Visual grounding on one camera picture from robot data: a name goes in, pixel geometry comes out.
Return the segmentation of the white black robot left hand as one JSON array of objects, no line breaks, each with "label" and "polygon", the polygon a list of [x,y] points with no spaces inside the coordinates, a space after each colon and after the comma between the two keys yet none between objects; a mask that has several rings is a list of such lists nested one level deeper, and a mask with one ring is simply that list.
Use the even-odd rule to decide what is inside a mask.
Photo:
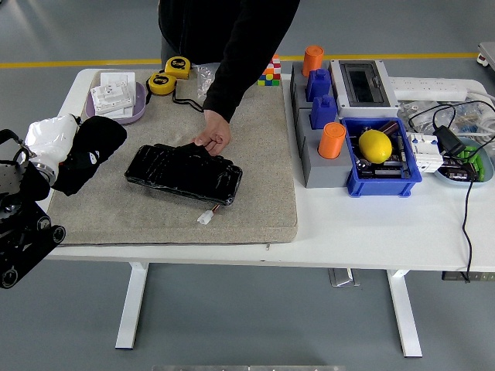
[{"label": "white black robot left hand", "polygon": [[79,117],[67,114],[29,126],[26,145],[32,152],[30,161],[52,182],[58,176],[59,164],[69,156],[79,122]]}]

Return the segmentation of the person's left hand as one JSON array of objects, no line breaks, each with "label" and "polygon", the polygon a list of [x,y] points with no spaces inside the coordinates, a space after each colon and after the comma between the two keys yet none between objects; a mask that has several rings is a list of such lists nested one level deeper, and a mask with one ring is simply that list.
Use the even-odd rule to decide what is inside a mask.
[{"label": "person's left hand", "polygon": [[206,122],[205,128],[193,138],[193,143],[204,147],[211,156],[219,155],[230,143],[230,125],[214,111],[205,110],[203,115]]}]

